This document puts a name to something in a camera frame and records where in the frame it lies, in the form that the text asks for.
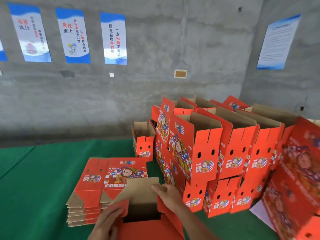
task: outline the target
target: hand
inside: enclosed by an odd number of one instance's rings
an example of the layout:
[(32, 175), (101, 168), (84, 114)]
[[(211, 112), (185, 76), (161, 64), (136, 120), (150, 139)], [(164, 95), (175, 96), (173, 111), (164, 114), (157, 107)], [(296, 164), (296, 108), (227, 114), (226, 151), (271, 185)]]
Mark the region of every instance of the hand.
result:
[(172, 184), (152, 185), (151, 188), (162, 199), (165, 206), (175, 214), (177, 214), (177, 210), (185, 206), (179, 191)]
[(122, 208), (103, 210), (88, 240), (117, 240), (118, 229), (113, 223), (122, 211)]

